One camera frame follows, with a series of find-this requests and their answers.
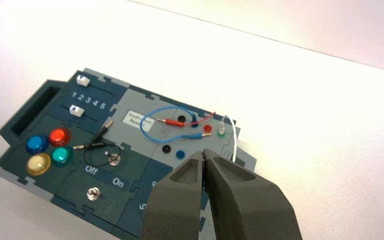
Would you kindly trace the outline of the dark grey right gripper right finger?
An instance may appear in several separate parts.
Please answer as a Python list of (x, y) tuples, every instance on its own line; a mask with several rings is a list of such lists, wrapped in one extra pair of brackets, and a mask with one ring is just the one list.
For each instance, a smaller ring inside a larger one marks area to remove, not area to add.
[(218, 240), (301, 240), (292, 204), (273, 182), (203, 150), (205, 190)]

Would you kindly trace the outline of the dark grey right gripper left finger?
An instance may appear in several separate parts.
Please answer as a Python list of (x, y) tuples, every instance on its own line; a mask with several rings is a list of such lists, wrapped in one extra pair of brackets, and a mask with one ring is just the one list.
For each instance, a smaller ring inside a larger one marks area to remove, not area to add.
[(203, 153), (197, 151), (153, 187), (141, 240), (197, 240), (203, 189)]

